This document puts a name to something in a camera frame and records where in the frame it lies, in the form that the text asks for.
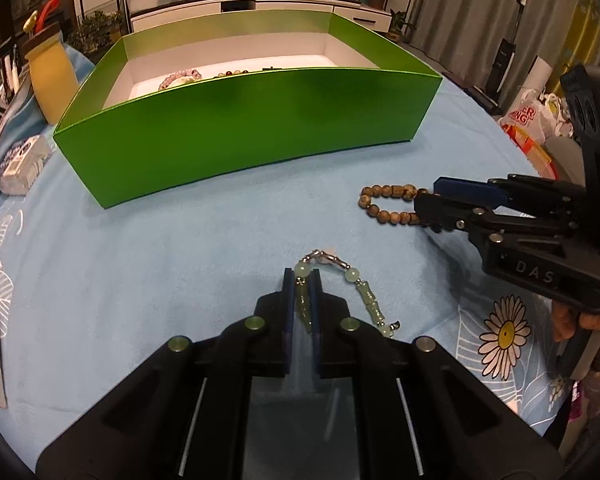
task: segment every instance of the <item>yellow vase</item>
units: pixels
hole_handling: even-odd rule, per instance
[[[44,28],[24,45],[33,93],[49,124],[58,124],[78,91],[78,79],[60,41],[57,23]]]

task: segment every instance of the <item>red utensil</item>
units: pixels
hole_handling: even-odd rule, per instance
[[[40,12],[40,16],[38,17],[38,21],[36,22],[36,34],[39,33],[43,28],[45,28],[46,17],[54,10],[56,10],[58,8],[58,5],[60,5],[60,0],[49,0],[45,4],[45,6],[42,7],[42,12]]]

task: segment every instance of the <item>cordless stick vacuum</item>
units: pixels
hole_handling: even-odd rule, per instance
[[[482,108],[487,110],[488,113],[494,113],[498,109],[500,91],[502,90],[504,79],[507,77],[513,63],[513,58],[516,55],[516,36],[518,35],[518,29],[520,28],[520,22],[522,21],[522,14],[525,12],[526,0],[516,1],[518,3],[518,16],[516,18],[516,26],[511,35],[511,40],[509,41],[502,38],[498,53],[493,60],[493,65],[491,65],[491,73],[489,74],[484,90],[475,86],[468,89],[469,95],[474,98]]]

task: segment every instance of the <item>metal bolt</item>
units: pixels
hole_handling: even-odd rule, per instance
[[[416,347],[421,352],[433,352],[436,349],[436,341],[429,336],[423,336],[416,339]]]
[[[249,316],[244,320],[244,325],[249,330],[260,330],[266,325],[266,322],[260,316]]]
[[[172,352],[182,352],[189,346],[189,339],[183,335],[176,335],[167,341],[167,346]]]
[[[360,328],[360,322],[355,317],[346,317],[340,321],[340,328],[347,332],[354,332]]]

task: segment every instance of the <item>wooden bead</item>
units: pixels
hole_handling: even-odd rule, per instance
[[[413,184],[407,184],[404,186],[404,194],[402,195],[402,199],[405,202],[411,202],[411,200],[413,200],[417,194],[418,190],[416,187]]]
[[[391,215],[389,215],[388,211],[385,211],[384,209],[378,213],[377,216],[377,220],[381,223],[381,224],[386,224],[389,221],[389,218],[391,217]]]
[[[379,212],[380,208],[376,204],[372,204],[368,208],[366,208],[366,214],[371,216],[371,218],[375,218],[376,216],[378,216]]]
[[[358,205],[362,209],[366,209],[367,207],[369,207],[371,205],[371,197],[367,196],[367,195],[361,196],[360,200],[358,200]]]

